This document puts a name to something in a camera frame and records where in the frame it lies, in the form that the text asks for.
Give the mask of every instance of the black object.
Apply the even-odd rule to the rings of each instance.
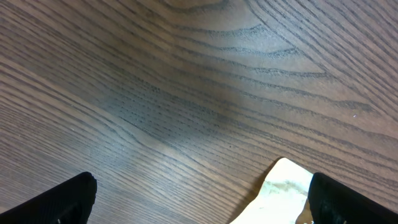
[[[89,172],[0,214],[2,224],[86,224],[97,182]]]
[[[315,224],[398,223],[398,214],[321,173],[313,175],[308,201]]]

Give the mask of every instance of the wooden surface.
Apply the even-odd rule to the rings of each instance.
[[[395,0],[0,1],[0,209],[227,223],[288,157],[398,212]]]

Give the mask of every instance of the wooden table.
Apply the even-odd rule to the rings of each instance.
[[[288,157],[398,211],[396,0],[2,0],[0,53],[0,210],[227,223]]]

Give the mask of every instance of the wood grain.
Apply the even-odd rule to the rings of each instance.
[[[0,207],[227,223],[288,157],[398,212],[393,0],[0,2]]]

